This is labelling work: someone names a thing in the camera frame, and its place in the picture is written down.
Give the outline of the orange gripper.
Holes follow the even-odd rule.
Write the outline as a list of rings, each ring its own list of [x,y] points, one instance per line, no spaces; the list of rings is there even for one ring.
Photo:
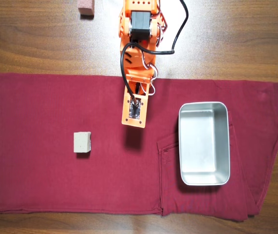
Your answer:
[[[120,54],[122,53],[125,45],[129,43],[129,40],[122,40],[120,43]],[[156,50],[156,42],[151,41],[139,41],[139,45],[142,47],[155,51]],[[144,52],[144,60],[145,64],[148,65],[149,63],[152,63],[155,65],[156,63],[156,56],[148,54]],[[152,67],[148,67],[148,70],[145,68],[145,66],[142,63],[142,52],[139,48],[134,46],[129,46],[126,49],[126,52],[124,54],[124,73],[154,73],[154,70]]]

